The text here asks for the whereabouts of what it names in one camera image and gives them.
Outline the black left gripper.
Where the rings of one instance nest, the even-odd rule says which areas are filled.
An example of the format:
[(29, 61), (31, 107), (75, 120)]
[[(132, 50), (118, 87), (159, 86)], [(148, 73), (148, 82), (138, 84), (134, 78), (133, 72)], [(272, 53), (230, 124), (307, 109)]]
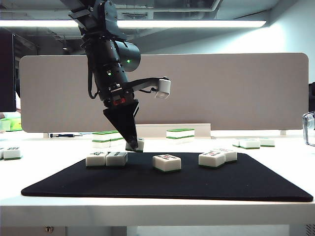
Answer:
[(139, 102), (134, 98), (130, 82), (113, 83), (99, 90), (99, 98), (107, 108), (103, 114), (132, 149), (137, 148), (135, 119)]

